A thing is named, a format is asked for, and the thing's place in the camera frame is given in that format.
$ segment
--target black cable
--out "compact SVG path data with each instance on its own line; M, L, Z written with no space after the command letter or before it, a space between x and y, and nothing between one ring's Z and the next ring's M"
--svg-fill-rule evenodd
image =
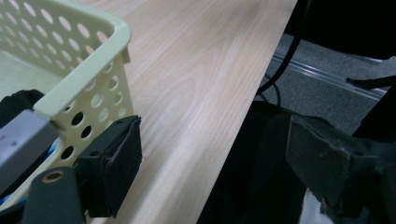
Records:
M293 38L293 41L291 42L289 50L286 53L285 59L282 61L280 66L277 68L277 70L274 73L274 75L272 76L272 78L270 78L266 83L264 83L264 85L259 87L259 89L256 92L256 95L259 95L260 93L268 90L268 88L270 88L272 85L274 85L276 83L276 81L285 72L286 68L288 67L288 65L289 65L289 63L291 61L291 58L293 57L295 51L297 50L297 47L299 46L300 41L301 41L301 39L303 37L303 34L305 32L306 21L307 21L307 18L308 18L309 9L311 8L311 2L312 2L312 0L307 0L307 2L306 2L306 7L305 7L305 10L304 10L304 14L302 16L302 19L300 21L300 24L299 24L298 32L295 35L295 37Z
M268 74L265 74L265 77L268 79L271 79L271 77ZM274 88L275 88L275 92L276 92L276 105L280 107L281 104L281 100L280 100L280 90L279 87L274 83ZM262 98L262 100L266 103L268 103L267 98L265 98L264 94L260 93L259 94L260 98Z

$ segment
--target basket hole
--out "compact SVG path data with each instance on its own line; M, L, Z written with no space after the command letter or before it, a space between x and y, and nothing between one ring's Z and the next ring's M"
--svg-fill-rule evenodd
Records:
M82 58L80 58L80 57L77 57L76 60L77 60L78 63L83 63L84 62L84 60Z
M113 62L111 62L108 65L106 65L106 67L103 69L103 72L104 73L109 73L109 72L111 72L112 69L113 69Z
M100 113L99 113L99 120L100 121L104 121L105 119L107 119L108 117L108 108L103 108Z
M25 43L29 43L29 38L22 32L20 32L20 37Z
M91 91L93 89L93 87L95 86L95 84L96 84L96 79L94 79L90 84L88 84L85 91Z
M70 22L65 19L64 17L59 17L59 22L61 23L62 27L66 30L66 31L70 31L72 29L72 26L70 25Z
M121 92L119 92L119 93L117 93L117 95L114 97L114 104L119 104L120 102L121 102L121 100L122 100L122 93Z
M82 112L78 112L72 119L72 125L79 125L84 119L84 114Z
M37 51L35 49L30 49L30 52L35 56L35 58L39 58L40 56L38 55Z
M119 110L119 117L123 117L126 114L126 111L127 111L126 107L124 106L121 107Z
M93 54L93 52L95 51L91 46L86 46L86 47L85 47L85 50L87 50L87 53L88 53L89 55Z
M15 9L20 10L20 6L15 0L8 0L8 1Z
M41 9L41 14L43 15L44 19L46 19L47 22L53 24L53 19L46 9L44 8Z
M47 56L46 54L43 54L43 58L44 58L44 60L46 60L47 63L52 63L52 59L49 56Z
M76 42L76 40L70 38L69 44L74 50L79 51L79 44Z
M33 37L33 42L35 42L35 45L40 48L43 49L43 44L41 44L41 42L39 40L37 40L36 38Z
M88 31L87 27L81 23L77 25L77 28L79 32L84 36L85 38L90 37L90 31Z
M61 61L56 60L56 64L58 64L58 67L61 68L62 70L66 69L66 66L64 66L64 64Z
M96 33L96 35L101 43L105 43L105 41L108 40L108 36L102 31L99 31L98 33Z
M73 154L73 152L74 152L74 148L73 148L73 147L67 147L67 148L64 150L64 152L62 153L61 159L62 159L62 160L68 159L69 157L71 157L71 155Z
M25 47L24 45L22 45L22 44L19 43L19 44L18 44L18 47L20 47L20 50L21 50L21 51L23 51L23 52L25 52L25 53L27 52L27 49L26 49L26 47Z
M76 104L76 101L73 101L64 111L70 111Z
M52 54L54 54L54 55L58 54L55 47L53 47L51 44L47 44L47 48L49 49L49 52L51 52Z
M67 51L62 50L62 55L64 56L64 58L71 62L72 61L72 57L70 56L70 54Z
M7 42L11 47L15 47L15 44L14 44L8 37L6 37L6 42Z
M103 96L100 94L95 94L91 100L91 106L96 108L98 107L103 101Z
M92 132L92 127L91 126L86 127L81 133L81 138L87 138L91 132Z
M6 30L8 31L8 33L10 34L10 35L12 35L12 36L16 36L15 35L15 32L11 29L11 28L9 28L8 26L6 26Z
M26 2L23 3L24 7L26 8L27 12L33 17L35 17L35 10Z
M64 40L62 39L62 37L56 33L56 32L52 32L53 37L55 38L56 42L58 42L59 44L63 44Z
M8 19L12 22L12 24L14 24L14 25L18 24L17 21L15 20L15 18L11 14L6 12L6 15L7 15Z
M26 30L32 31L32 25L28 21L21 19L21 22L23 26L26 28Z
M46 38L48 37L46 30L44 30L44 28L43 28L42 26L37 25L36 28L37 28L37 31L38 31L42 36L44 36L44 37L46 37Z
M114 89L116 89L118 84L119 84L119 78L113 77L110 79L110 82L108 83L108 88L111 90L114 90Z

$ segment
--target wood grain surface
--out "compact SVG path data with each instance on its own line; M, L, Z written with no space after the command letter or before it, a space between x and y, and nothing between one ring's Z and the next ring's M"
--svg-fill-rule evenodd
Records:
M117 218L93 222L195 223L296 0L80 2L130 24L142 117L140 171Z

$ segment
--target gray metal part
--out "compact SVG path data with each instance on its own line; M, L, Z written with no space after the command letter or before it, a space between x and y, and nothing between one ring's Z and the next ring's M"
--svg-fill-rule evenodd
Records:
M0 194L59 136L46 119L22 111L0 130Z

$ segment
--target plastic basket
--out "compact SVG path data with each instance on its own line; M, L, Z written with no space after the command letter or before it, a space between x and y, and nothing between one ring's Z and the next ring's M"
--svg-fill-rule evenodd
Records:
M60 134L55 151L0 210L26 196L36 175L72 166L113 121L133 114L124 70L130 38L124 21L75 2L0 0L0 98L44 92L34 110Z

